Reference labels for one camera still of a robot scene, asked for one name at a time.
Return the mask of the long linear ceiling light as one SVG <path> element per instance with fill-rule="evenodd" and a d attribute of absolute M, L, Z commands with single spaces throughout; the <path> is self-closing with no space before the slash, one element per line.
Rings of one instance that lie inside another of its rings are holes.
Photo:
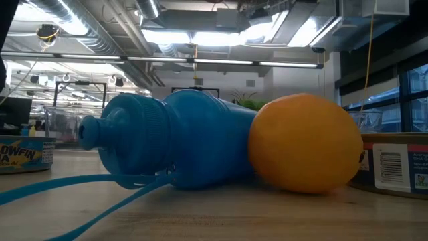
<path fill-rule="evenodd" d="M 93 62 L 107 64 L 124 64 L 129 61 L 139 62 L 162 62 L 175 64 L 223 64 L 237 66 L 263 66 L 263 67 L 278 67 L 278 68 L 307 68 L 307 69 L 322 69 L 323 64 L 302 63 L 302 62 L 272 62 L 272 61 L 256 61 L 256 60 L 225 60 L 225 59 L 209 59 L 209 58 L 169 58 L 169 57 L 153 57 L 153 56 L 107 56 L 107 55 L 92 55 L 92 54 L 61 54 L 61 53 L 45 53 L 45 52 L 15 52 L 2 51 L 0 55 L 6 59 L 22 59 L 32 60 L 38 58 L 41 61 L 58 61 L 58 62 Z"/>

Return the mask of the pull-tab can red blue label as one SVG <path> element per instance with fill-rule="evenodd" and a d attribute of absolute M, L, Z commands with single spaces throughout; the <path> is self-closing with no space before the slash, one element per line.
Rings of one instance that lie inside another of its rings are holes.
<path fill-rule="evenodd" d="M 428 133 L 363 133 L 360 168 L 349 186 L 428 200 Z"/>

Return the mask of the dark background monitor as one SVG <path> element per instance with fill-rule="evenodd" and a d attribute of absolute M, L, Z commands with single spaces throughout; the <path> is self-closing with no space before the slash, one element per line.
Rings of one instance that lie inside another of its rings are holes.
<path fill-rule="evenodd" d="M 20 126 L 29 122 L 32 99 L 8 97 L 0 104 L 0 123 Z"/>

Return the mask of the white ceiling unit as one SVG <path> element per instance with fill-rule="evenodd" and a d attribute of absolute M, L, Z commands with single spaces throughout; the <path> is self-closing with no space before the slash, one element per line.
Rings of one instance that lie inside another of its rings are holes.
<path fill-rule="evenodd" d="M 409 0 L 362 0 L 362 16 L 408 16 Z"/>

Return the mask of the blue squeeze bottle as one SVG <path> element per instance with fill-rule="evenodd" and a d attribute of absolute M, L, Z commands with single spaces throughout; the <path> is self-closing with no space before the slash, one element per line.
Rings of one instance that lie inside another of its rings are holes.
<path fill-rule="evenodd" d="M 0 206 L 70 185 L 113 181 L 132 195 L 109 212 L 160 187 L 203 189 L 251 175 L 248 136 L 255 111 L 198 90 L 180 90 L 163 100 L 125 93 L 100 117 L 78 128 L 85 150 L 97 149 L 104 174 L 78 175 L 0 193 Z"/>

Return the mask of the smooth orange fruit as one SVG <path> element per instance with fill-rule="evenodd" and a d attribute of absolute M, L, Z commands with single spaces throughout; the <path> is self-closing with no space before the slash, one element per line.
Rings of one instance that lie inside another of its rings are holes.
<path fill-rule="evenodd" d="M 256 173 L 268 184 L 298 193 L 326 193 L 357 174 L 363 140 L 342 107 L 301 93 L 277 98 L 258 111 L 248 151 Z"/>

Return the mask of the flat yellowfin tuna can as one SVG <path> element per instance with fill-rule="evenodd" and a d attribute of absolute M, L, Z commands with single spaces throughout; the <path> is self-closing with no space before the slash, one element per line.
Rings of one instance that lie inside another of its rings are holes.
<path fill-rule="evenodd" d="M 27 173 L 51 169 L 55 138 L 0 136 L 0 174 Z"/>

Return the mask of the round black ceiling device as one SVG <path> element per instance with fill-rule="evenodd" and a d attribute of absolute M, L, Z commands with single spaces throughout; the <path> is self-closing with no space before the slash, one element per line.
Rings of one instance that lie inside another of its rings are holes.
<path fill-rule="evenodd" d="M 51 43 L 56 40 L 56 36 L 59 32 L 59 27 L 50 24 L 43 24 L 36 31 L 36 36 L 45 43 Z"/>

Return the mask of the black gantry beam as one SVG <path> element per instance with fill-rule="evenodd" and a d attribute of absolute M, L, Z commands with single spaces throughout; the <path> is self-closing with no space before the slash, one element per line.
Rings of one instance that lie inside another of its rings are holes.
<path fill-rule="evenodd" d="M 1 57 L 1 50 L 5 43 L 9 28 L 15 16 L 20 0 L 0 0 L 0 92 L 6 83 L 6 67 Z"/>

